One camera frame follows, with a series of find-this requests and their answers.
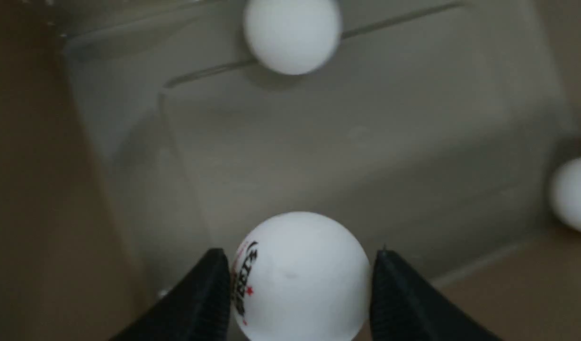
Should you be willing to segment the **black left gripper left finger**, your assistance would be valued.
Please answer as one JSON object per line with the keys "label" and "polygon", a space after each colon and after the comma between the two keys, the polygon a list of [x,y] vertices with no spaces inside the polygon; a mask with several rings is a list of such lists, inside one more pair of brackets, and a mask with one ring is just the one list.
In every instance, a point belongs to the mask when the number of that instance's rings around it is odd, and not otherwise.
{"label": "black left gripper left finger", "polygon": [[188,274],[113,341],[225,341],[231,276],[221,248],[211,248]]}

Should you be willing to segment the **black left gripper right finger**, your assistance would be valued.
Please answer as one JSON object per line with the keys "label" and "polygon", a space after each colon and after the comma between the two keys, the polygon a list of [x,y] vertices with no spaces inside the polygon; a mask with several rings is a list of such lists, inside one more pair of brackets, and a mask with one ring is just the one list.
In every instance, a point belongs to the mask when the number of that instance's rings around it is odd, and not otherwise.
{"label": "black left gripper right finger", "polygon": [[398,253],[378,250],[369,326],[374,341],[498,341]]}

